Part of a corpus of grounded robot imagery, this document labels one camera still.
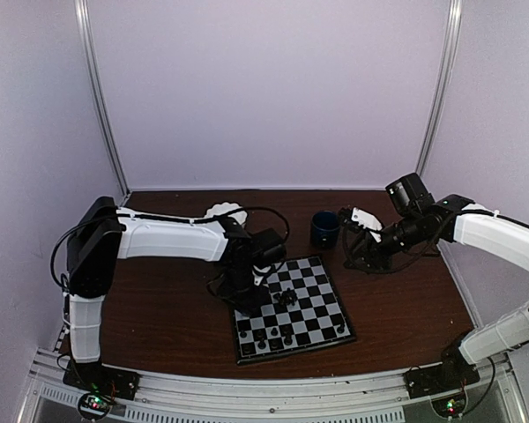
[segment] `lavender wall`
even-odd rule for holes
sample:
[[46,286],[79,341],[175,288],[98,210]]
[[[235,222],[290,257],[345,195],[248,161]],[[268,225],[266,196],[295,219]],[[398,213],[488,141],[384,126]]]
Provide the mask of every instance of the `lavender wall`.
[[[464,3],[457,61],[424,177],[529,223],[529,0]],[[529,275],[451,246],[484,323],[529,298]],[[529,407],[529,346],[511,355]]]
[[380,188],[421,149],[448,2],[90,2],[134,189]]
[[60,328],[56,238],[118,192],[79,43],[72,2],[0,1],[0,422]]

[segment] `black chessboard square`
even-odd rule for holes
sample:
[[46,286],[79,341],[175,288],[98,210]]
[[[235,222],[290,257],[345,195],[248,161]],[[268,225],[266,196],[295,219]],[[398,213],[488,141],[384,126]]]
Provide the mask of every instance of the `black chessboard square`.
[[317,285],[314,285],[308,286],[308,294],[310,297],[317,297],[318,295],[321,295],[321,292],[319,291]]
[[318,285],[329,284],[329,279],[325,275],[317,275],[316,281]]
[[271,351],[278,351],[284,348],[284,344],[282,344],[282,339],[280,338],[270,339],[268,345],[270,346]]
[[321,266],[321,260],[319,257],[310,257],[308,263],[311,267]]
[[300,308],[302,310],[305,310],[306,308],[314,307],[314,306],[311,305],[311,300],[309,298],[307,298],[307,297],[298,300],[298,302],[300,303]]
[[324,334],[325,339],[335,339],[337,337],[337,332],[333,328],[321,329],[321,333]]
[[282,282],[283,280],[290,280],[290,272],[288,271],[279,271],[279,281]]
[[296,335],[296,344],[307,345],[309,343],[311,343],[311,339],[309,339],[309,335],[307,333],[299,333]]
[[250,330],[250,320],[241,320],[237,322],[237,329],[239,331],[248,332]]
[[280,286],[280,282],[269,282],[268,290],[271,293],[279,293],[280,291],[282,291],[282,286]]
[[326,306],[319,306],[315,308],[316,316],[317,317],[324,317],[326,315],[329,315],[329,312],[327,311]]
[[[281,271],[263,283],[269,293],[254,315],[231,311],[237,364],[276,360],[356,340],[320,256],[287,260]],[[280,306],[278,298],[288,289],[298,299]]]
[[277,315],[281,315],[282,313],[286,313],[288,311],[286,306],[281,306],[278,302],[274,303],[274,313]]
[[306,269],[301,269],[300,272],[302,273],[303,278],[314,276],[313,270],[311,270],[309,267],[307,267]]
[[265,317],[263,317],[263,320],[264,326],[266,326],[267,328],[271,328],[272,326],[277,326],[279,324],[276,320],[275,315],[266,315]]
[[324,298],[325,304],[333,304],[337,302],[337,299],[335,298],[335,295],[333,295],[333,293],[324,293],[322,297]]
[[319,329],[319,322],[314,319],[314,320],[306,320],[306,328],[308,329],[308,332],[311,332],[313,330],[318,330]]
[[333,326],[339,326],[340,324],[345,324],[345,317],[341,313],[337,313],[336,315],[331,315],[330,318],[332,319]]
[[251,342],[250,344],[241,344],[241,351],[243,355],[255,355],[257,353],[255,343],[253,342]]
[[303,321],[303,315],[302,315],[302,312],[300,310],[290,311],[290,312],[288,312],[288,314],[290,315],[290,321],[292,321],[292,322],[301,322],[301,321]]
[[280,335],[282,335],[283,337],[287,335],[294,335],[294,328],[292,327],[292,324],[281,324]]
[[305,288],[305,287],[306,287],[306,283],[303,281],[302,278],[294,279],[294,280],[292,281],[292,284],[294,285],[294,288],[295,288],[295,289],[298,289],[298,288]]

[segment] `blue mug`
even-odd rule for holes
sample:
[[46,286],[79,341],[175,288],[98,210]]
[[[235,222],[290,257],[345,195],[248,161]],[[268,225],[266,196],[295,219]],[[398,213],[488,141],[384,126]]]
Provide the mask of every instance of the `blue mug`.
[[339,238],[339,218],[333,211],[318,211],[311,218],[309,242],[317,249],[332,249]]

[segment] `brown tabletop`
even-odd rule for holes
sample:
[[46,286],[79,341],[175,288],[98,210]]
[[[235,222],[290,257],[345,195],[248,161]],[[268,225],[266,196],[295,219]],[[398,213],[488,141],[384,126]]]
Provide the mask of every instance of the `brown tabletop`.
[[[203,216],[215,203],[265,205],[292,227],[288,256],[320,253],[309,245],[309,220],[319,210],[356,205],[384,223],[399,216],[380,191],[137,192],[128,206],[175,216]],[[273,226],[273,215],[252,212],[248,229]],[[346,270],[340,243],[323,252],[326,266],[357,335],[352,344],[237,366],[227,306],[205,290],[212,263],[181,258],[118,261],[101,329],[105,363],[176,375],[300,378],[358,375],[439,361],[455,337],[472,328],[464,303],[441,258],[422,258],[392,275]]]

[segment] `robotic arm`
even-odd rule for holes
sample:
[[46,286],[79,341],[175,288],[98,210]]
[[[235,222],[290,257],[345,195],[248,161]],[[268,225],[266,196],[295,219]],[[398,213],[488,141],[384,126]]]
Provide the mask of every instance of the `robotic arm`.
[[119,397],[135,393],[137,375],[101,365],[101,307],[117,259],[164,256],[215,262],[222,267],[216,296],[247,315],[260,309],[268,295],[260,282],[285,257],[285,239],[271,228],[249,234],[243,219],[235,219],[246,215],[246,209],[237,204],[213,209],[224,207],[223,214],[191,219],[118,208],[110,197],[96,200],[67,240],[65,314],[72,368],[65,383],[96,386],[102,393],[116,390]]
[[[346,267],[367,273],[398,271],[419,258],[429,245],[444,239],[483,249],[529,271],[528,225],[456,195],[435,202],[417,174],[400,178],[386,191],[403,217],[398,223],[383,227],[374,216],[356,208],[339,213],[344,231],[357,233],[354,243],[345,246]],[[396,270],[391,269],[394,254],[423,241],[428,246],[420,254]],[[419,397],[443,388],[457,388],[463,380],[478,382],[474,364],[527,342],[529,301],[496,322],[460,337],[443,351],[443,364],[439,367],[408,372],[410,395]]]

